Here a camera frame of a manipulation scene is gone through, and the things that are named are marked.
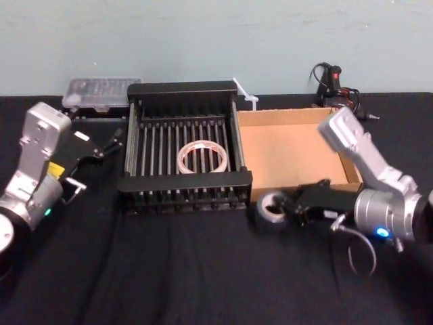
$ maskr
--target yellow label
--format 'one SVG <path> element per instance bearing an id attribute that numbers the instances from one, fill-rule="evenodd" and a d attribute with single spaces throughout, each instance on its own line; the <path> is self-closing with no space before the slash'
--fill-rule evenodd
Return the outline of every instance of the yellow label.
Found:
<path id="1" fill-rule="evenodd" d="M 65 168 L 55 164 L 54 162 L 48 164 L 48 173 L 52 174 L 57 179 L 59 179 L 60 176 L 62 176 L 64 171 Z"/>

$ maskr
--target black cable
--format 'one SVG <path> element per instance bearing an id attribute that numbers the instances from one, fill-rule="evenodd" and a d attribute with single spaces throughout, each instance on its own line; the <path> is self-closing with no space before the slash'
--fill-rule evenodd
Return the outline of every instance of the black cable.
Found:
<path id="1" fill-rule="evenodd" d="M 316 75 L 316 69 L 317 69 L 318 67 L 320 67 L 320 66 L 323 68 L 323 73 L 326 72 L 326 70 L 327 70 L 327 66 L 326 66 L 324 63 L 318 63 L 318 64 L 316 64 L 316 65 L 314 66 L 314 68 L 312 69 L 312 71 L 311 71 L 311 73 L 310 73 L 310 79 L 311 79 L 311 74 L 313 74 L 313 76 L 314 76 L 314 78 L 317 80 L 317 82 L 319 82 L 322 86 L 324 86 L 326 89 L 328 89 L 329 87 L 328 87 L 326 84 L 322 83 L 321 80 L 320 80 L 320 79 L 317 77 L 317 75 Z"/>

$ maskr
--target clear plastic case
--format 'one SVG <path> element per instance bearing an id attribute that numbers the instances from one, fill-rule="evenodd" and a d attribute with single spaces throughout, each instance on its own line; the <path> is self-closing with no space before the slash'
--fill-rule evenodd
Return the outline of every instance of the clear plastic case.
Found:
<path id="1" fill-rule="evenodd" d="M 94 108 L 107 112 L 111 108 L 128 107 L 127 89 L 140 78 L 83 78 L 72 79 L 63 96 L 65 108 Z"/>

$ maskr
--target light blue wall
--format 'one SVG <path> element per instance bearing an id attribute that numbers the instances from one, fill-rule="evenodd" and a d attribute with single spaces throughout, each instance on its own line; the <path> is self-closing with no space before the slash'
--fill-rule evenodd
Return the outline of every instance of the light blue wall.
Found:
<path id="1" fill-rule="evenodd" d="M 0 95 L 109 76 L 304 93 L 324 60 L 363 92 L 431 91 L 432 33 L 432 0 L 0 0 Z"/>

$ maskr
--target clear packing tape roll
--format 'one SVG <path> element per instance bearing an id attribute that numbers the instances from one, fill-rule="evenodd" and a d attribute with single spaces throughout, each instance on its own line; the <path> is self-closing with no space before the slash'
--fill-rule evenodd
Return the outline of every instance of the clear packing tape roll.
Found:
<path id="1" fill-rule="evenodd" d="M 211 173 L 220 173 L 227 169 L 228 156 L 224 148 L 213 141 L 198 140 L 194 142 L 189 142 L 188 144 L 184 145 L 177 155 L 177 166 L 182 174 L 196 173 L 195 171 L 192 171 L 185 166 L 185 158 L 190 152 L 193 152 L 197 149 L 209 149 L 216 152 L 221 157 L 220 165 L 213 171 L 210 171 Z"/>

